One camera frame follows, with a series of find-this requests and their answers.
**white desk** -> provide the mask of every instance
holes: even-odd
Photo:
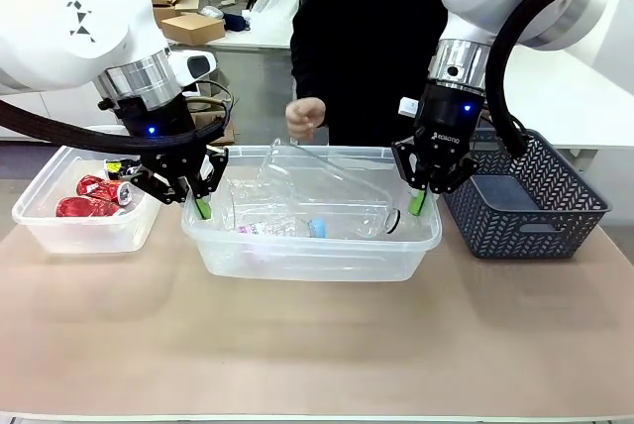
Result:
[[[509,111],[580,170],[599,150],[634,149],[634,96],[566,52],[516,48],[504,85]]]
[[[217,424],[632,416],[634,268],[609,238],[593,231],[565,264],[492,264],[441,214],[442,243],[410,280],[384,283],[212,275],[176,207],[133,254],[52,257],[17,227],[0,243],[0,410]]]
[[[207,43],[211,48],[220,50],[290,50],[290,37],[292,26],[278,30],[275,33],[261,34],[255,31],[242,31],[240,33],[227,32],[221,39]]]

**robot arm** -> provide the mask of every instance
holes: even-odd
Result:
[[[144,168],[132,180],[164,203],[184,201],[189,188],[207,196],[226,164],[226,151],[206,147],[224,125],[196,131],[181,94],[215,68],[211,53],[168,49],[151,0],[3,0],[0,94],[94,80],[104,97],[99,108],[111,109],[132,138],[39,118],[1,101],[0,124],[57,144],[141,155]],[[218,167],[202,179],[206,156]]]
[[[401,103],[415,117],[416,134],[392,149],[412,187],[452,192],[478,169],[470,138],[487,103],[497,135],[513,158],[529,136],[518,129],[504,97],[503,79],[513,47],[553,51],[586,36],[600,19],[599,0],[443,0],[449,23],[430,66],[418,105]]]

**person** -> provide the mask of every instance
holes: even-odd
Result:
[[[411,136],[398,104],[421,97],[446,25],[441,0],[302,0],[291,39],[290,136],[310,139],[322,125],[331,145],[386,147]]]

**blue item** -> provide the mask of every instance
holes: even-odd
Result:
[[[323,219],[308,221],[308,229],[311,238],[326,239],[326,222]]]
[[[512,159],[492,129],[478,129],[475,176],[445,202],[472,254],[480,259],[569,259],[609,204],[541,135]]]
[[[249,22],[244,16],[232,15],[231,13],[223,12],[225,17],[225,29],[227,31],[241,32],[249,28]]]

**plastic basket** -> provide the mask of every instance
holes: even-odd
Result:
[[[90,127],[105,134],[127,135],[123,125]],[[126,214],[110,217],[57,218],[61,198],[76,195],[77,181],[103,168],[105,159],[133,158],[61,147],[31,181],[13,207],[13,219],[26,226],[51,254],[130,253],[146,242],[160,210],[158,200],[133,186]]]
[[[492,129],[472,138],[479,171],[445,194],[460,232],[480,259],[569,259],[610,210],[541,135],[512,159]]]
[[[412,196],[398,174],[390,149],[375,147],[307,147],[313,155],[353,171],[385,189],[402,211]],[[229,147],[229,164],[223,180],[255,180],[270,147]],[[211,165],[203,164],[202,173]],[[310,166],[306,175],[311,176]],[[222,211],[223,194],[211,196],[213,211]],[[328,225],[340,207],[315,205]],[[442,223],[435,201],[426,201],[423,213],[407,216],[393,234],[372,240],[289,238],[239,234],[218,229],[218,223],[199,219],[193,197],[187,198],[182,228],[198,247],[207,269],[216,275],[316,281],[407,280],[426,254],[441,241]]]

